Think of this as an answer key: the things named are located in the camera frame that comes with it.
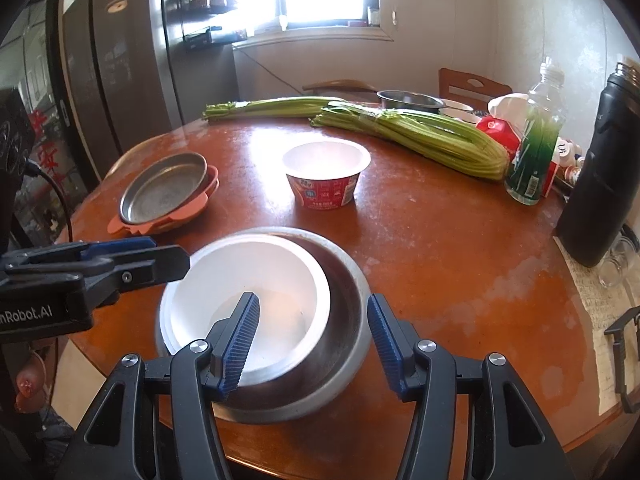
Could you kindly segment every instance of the black thermos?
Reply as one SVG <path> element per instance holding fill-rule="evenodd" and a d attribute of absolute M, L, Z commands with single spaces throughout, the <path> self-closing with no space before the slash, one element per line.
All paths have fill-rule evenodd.
<path fill-rule="evenodd" d="M 611 247 L 640 184 L 640 66 L 619 62 L 600 94 L 593 139 L 556 233 L 587 267 Z"/>

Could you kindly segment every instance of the wooden table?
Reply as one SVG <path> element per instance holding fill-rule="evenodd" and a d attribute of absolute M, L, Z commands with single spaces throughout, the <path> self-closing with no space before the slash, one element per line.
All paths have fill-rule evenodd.
<path fill-rule="evenodd" d="M 355 140 L 371 152 L 355 201 L 332 211 L 299 208 L 278 162 L 311 137 Z M 193 253 L 233 232 L 291 226 L 329 238 L 382 292 L 397 316 L 453 354 L 505 354 L 565 449 L 620 412 L 598 416 L 591 325 L 551 235 L 561 205 L 511 199 L 502 184 L 457 173 L 384 140 L 306 120 L 196 121 L 148 142 L 107 178 L 74 215 L 77 239 L 107 240 L 106 227 L 127 184 L 159 158 L 193 150 L 220 170 L 220 189 L 190 224 L 156 237 Z M 109 374 L 128 352 L 156 357 L 154 323 L 162 287 L 124 295 L 95 312 L 95 327 L 72 340 Z M 388 389 L 372 346 L 362 368 L 333 402 L 300 420 L 246 426 L 220 420 L 229 458 L 287 479 L 394 478 L 412 404 Z M 466 402 L 458 402 L 452 478 L 461 478 Z M 167 406 L 163 420 L 170 420 Z"/>

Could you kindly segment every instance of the screw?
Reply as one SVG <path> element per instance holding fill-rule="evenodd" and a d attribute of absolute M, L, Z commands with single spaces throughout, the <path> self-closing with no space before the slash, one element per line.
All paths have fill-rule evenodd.
<path fill-rule="evenodd" d="M 496 366 L 504 366 L 505 362 L 507 362 L 507 358 L 502 354 L 498 354 L 498 352 L 494 352 L 489 355 L 489 361 L 491 361 L 491 364 Z"/>
<path fill-rule="evenodd" d="M 127 354 L 122 358 L 122 364 L 124 364 L 127 368 L 133 366 L 138 362 L 138 356 L 135 354 Z"/>
<path fill-rule="evenodd" d="M 433 352 L 437 347 L 438 345 L 429 339 L 418 341 L 418 350 L 422 350 L 423 352 Z"/>
<path fill-rule="evenodd" d="M 189 345 L 189 350 L 194 354 L 199 354 L 200 352 L 204 352 L 207 349 L 207 346 L 209 346 L 209 344 L 204 341 L 204 339 L 196 339 L 196 341 Z"/>

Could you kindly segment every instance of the gray refrigerator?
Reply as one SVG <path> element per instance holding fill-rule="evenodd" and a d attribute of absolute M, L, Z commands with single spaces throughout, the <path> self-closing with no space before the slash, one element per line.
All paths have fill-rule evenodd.
<path fill-rule="evenodd" d="M 234 0 L 75 0 L 64 12 L 70 104 L 100 178 L 143 140 L 238 100 L 230 43 L 243 31 L 215 25 L 233 10 Z"/>

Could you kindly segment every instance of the clear plastic bottle with green liquid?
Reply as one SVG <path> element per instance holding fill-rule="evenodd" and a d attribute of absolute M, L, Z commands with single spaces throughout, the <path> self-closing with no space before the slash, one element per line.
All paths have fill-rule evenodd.
<path fill-rule="evenodd" d="M 504 180 L 507 192 L 526 205 L 540 200 L 565 119 L 561 95 L 564 72 L 547 57 L 540 65 L 540 75 L 540 83 L 529 91 L 524 137 Z"/>

